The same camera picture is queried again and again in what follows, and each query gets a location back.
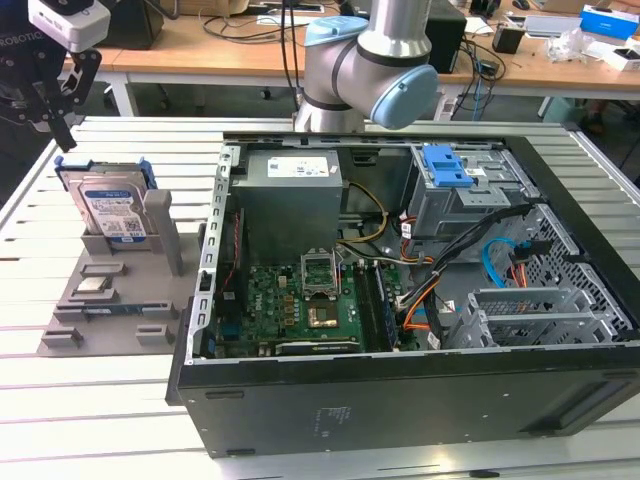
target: light blue joint cap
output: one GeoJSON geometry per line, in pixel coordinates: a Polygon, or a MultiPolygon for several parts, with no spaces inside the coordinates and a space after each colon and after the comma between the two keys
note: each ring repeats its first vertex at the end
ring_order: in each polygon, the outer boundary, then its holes
{"type": "Polygon", "coordinates": [[[360,17],[323,17],[314,20],[307,27],[305,47],[338,42],[355,37],[367,28],[369,21],[360,17]]]}
{"type": "Polygon", "coordinates": [[[438,73],[431,65],[410,70],[380,96],[371,110],[371,121],[399,130],[423,115],[438,91],[438,73]]]}

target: motherboard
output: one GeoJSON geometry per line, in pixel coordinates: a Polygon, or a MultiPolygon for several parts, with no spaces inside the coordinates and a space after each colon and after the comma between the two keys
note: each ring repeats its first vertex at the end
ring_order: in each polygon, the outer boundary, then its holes
{"type": "Polygon", "coordinates": [[[251,266],[239,321],[222,318],[214,325],[216,357],[388,350],[395,335],[390,302],[400,288],[393,265],[307,259],[305,268],[302,262],[251,266]]]}

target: computer mouse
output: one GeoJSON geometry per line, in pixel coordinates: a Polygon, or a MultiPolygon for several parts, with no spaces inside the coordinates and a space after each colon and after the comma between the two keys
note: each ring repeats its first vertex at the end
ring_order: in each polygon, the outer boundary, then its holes
{"type": "Polygon", "coordinates": [[[520,10],[529,10],[531,8],[527,0],[513,0],[513,6],[520,10]]]}

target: hard drive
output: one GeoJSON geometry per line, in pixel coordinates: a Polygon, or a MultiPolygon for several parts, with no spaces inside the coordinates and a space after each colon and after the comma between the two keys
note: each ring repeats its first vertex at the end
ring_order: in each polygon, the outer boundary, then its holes
{"type": "Polygon", "coordinates": [[[87,233],[113,243],[140,243],[156,227],[144,213],[144,197],[157,188],[151,164],[55,160],[55,171],[71,193],[87,233]]]}

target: open computer tower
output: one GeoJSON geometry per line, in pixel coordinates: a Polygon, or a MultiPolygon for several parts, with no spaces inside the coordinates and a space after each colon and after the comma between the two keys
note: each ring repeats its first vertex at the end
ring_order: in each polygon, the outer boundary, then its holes
{"type": "Polygon", "coordinates": [[[212,457],[574,434],[640,284],[526,138],[227,133],[172,380],[212,457]]]}

